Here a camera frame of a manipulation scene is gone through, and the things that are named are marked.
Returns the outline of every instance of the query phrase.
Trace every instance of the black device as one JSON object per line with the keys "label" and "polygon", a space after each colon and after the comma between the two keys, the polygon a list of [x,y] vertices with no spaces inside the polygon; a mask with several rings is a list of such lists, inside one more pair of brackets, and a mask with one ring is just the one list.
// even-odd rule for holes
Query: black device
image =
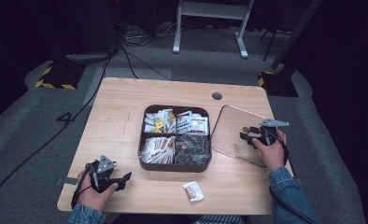
{"label": "black device", "polygon": [[251,141],[253,138],[257,138],[266,146],[271,146],[276,140],[280,142],[283,146],[284,150],[284,164],[286,165],[287,159],[289,158],[289,150],[287,149],[286,144],[284,144],[283,140],[277,136],[277,127],[289,126],[288,122],[283,122],[275,119],[265,119],[259,123],[260,127],[243,127],[242,132],[240,133],[240,138],[248,141],[248,145],[254,146]]}
{"label": "black device", "polygon": [[83,189],[82,191],[78,192],[81,188],[85,175],[87,175],[89,171],[91,171],[90,175],[91,175],[92,188],[96,190],[97,192],[102,193],[110,185],[114,183],[118,183],[118,187],[116,191],[120,189],[125,189],[126,182],[131,179],[132,172],[129,172],[128,174],[124,175],[123,178],[110,179],[110,176],[116,166],[117,166],[117,163],[114,161],[111,161],[105,155],[101,156],[100,161],[95,160],[92,163],[87,163],[85,165],[85,172],[82,178],[78,181],[76,191],[74,191],[73,199],[71,201],[71,207],[74,209],[74,206],[76,206],[77,204],[79,194],[81,194],[84,190],[86,190],[86,189]]}
{"label": "black device", "polygon": [[105,191],[110,185],[118,183],[116,191],[125,189],[126,181],[131,179],[132,172],[123,176],[123,178],[110,179],[114,168],[117,163],[109,160],[106,156],[102,155],[100,161],[95,160],[92,163],[86,164],[85,168],[90,169],[92,187],[99,193]]}

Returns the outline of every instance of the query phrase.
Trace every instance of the dark background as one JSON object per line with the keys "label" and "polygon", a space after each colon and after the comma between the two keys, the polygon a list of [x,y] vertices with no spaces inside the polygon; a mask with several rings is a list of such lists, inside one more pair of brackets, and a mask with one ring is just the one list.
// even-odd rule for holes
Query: dark background
{"label": "dark background", "polygon": [[[123,22],[152,34],[159,23],[176,19],[177,1],[116,3]],[[262,28],[259,3],[254,3],[249,30]],[[111,47],[115,34],[110,13],[104,13],[106,2],[89,10],[94,7],[93,1],[0,1],[0,115],[27,91],[24,77],[44,61],[90,46]],[[202,20],[198,24],[217,24]],[[368,1],[322,1],[282,62],[311,85],[318,113],[358,185],[368,222]]]}

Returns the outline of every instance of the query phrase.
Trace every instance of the stand leg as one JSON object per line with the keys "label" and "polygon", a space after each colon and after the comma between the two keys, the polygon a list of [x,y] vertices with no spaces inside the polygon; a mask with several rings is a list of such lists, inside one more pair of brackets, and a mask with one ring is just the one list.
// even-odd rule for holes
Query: stand leg
{"label": "stand leg", "polygon": [[245,17],[242,20],[242,25],[240,26],[240,32],[235,32],[234,36],[236,38],[237,46],[239,47],[240,54],[242,58],[246,59],[248,57],[248,51],[246,50],[245,43],[243,42],[243,33],[245,32],[246,25],[248,24],[248,16],[250,15],[251,6],[253,5],[253,0],[248,1],[248,9],[246,10]]}
{"label": "stand leg", "polygon": [[181,11],[182,11],[182,0],[178,2],[177,8],[177,28],[175,35],[175,43],[173,44],[173,52],[180,52],[180,41],[181,41]]}
{"label": "stand leg", "polygon": [[263,33],[263,35],[262,35],[262,36],[261,36],[261,38],[260,38],[260,41],[262,41],[262,40],[263,40],[263,38],[265,37],[266,33],[268,33],[268,30],[266,30],[266,31],[265,31],[265,33]]}

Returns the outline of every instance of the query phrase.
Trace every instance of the denim sleeve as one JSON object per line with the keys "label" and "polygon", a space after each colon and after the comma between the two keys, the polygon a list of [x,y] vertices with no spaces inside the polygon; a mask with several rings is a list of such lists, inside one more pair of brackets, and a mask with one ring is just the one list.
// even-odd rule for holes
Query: denim sleeve
{"label": "denim sleeve", "polygon": [[103,224],[106,223],[106,214],[89,208],[87,206],[77,204],[67,224]]}
{"label": "denim sleeve", "polygon": [[[318,216],[306,199],[301,186],[295,181],[286,167],[278,168],[269,174],[272,192],[282,202],[306,215],[316,223],[319,223]],[[286,208],[280,206],[275,200],[272,201],[272,212],[274,221],[278,223],[307,223],[300,217],[294,215]]]}

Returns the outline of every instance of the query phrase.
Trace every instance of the yellow and black tape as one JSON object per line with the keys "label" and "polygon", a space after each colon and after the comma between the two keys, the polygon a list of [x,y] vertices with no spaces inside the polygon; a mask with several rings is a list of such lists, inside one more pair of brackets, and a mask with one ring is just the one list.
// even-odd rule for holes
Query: yellow and black tape
{"label": "yellow and black tape", "polygon": [[35,86],[52,89],[76,90],[83,69],[84,68],[78,68],[78,70],[70,71],[70,74],[68,74],[61,67],[54,67],[53,63],[50,63]]}
{"label": "yellow and black tape", "polygon": [[259,80],[259,85],[264,89],[266,90],[265,88],[265,82],[263,81],[263,76],[265,75],[275,75],[276,73],[273,73],[273,72],[260,72],[258,74],[258,80]]}

